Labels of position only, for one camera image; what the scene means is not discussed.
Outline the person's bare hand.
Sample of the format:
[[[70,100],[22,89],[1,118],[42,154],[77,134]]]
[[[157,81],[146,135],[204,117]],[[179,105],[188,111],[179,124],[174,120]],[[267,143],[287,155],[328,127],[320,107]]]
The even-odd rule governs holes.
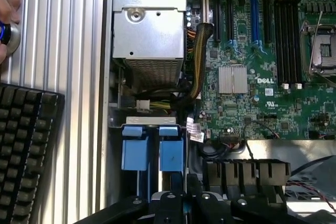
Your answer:
[[[1,0],[1,63],[20,44],[20,5],[21,0]]]

